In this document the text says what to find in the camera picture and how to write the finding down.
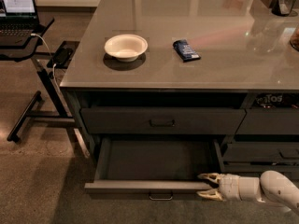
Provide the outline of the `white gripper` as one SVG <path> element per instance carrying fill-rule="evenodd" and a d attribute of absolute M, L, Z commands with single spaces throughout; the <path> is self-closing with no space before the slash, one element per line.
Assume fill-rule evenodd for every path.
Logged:
<path fill-rule="evenodd" d="M 219 190 L 209 189 L 197 191 L 197 194 L 212 201 L 240 201 L 239 176 L 223 175 L 218 173 L 204 173 L 197 176 L 202 180 L 208 180 L 214 184 L 219 184 Z"/>

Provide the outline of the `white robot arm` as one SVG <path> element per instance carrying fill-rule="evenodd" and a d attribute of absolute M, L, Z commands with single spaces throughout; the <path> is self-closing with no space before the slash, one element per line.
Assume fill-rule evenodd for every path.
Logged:
<path fill-rule="evenodd" d="M 218 185 L 215 189 L 198 191 L 202 198 L 221 202 L 252 202 L 299 215 L 299 188 L 277 171 L 265 171 L 260 177 L 218 173 L 200 174 L 198 177 Z"/>

